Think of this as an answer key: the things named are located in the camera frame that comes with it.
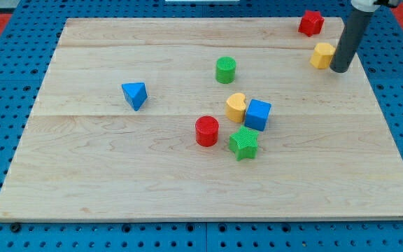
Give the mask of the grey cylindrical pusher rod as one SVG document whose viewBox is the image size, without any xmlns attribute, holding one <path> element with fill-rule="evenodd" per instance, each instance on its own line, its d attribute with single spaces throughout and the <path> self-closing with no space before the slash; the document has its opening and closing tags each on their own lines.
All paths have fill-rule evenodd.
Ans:
<svg viewBox="0 0 403 252">
<path fill-rule="evenodd" d="M 330 62 L 331 70 L 337 73 L 348 71 L 373 15 L 373 12 L 364 12 L 356 8 L 351 9 Z"/>
</svg>

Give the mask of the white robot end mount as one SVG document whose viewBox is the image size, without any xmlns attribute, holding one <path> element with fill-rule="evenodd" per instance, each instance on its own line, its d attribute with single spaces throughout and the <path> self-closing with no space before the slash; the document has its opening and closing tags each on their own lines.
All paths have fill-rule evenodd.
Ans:
<svg viewBox="0 0 403 252">
<path fill-rule="evenodd" d="M 363 12 L 375 12 L 381 6 L 396 8 L 402 0 L 351 0 L 351 5 Z"/>
</svg>

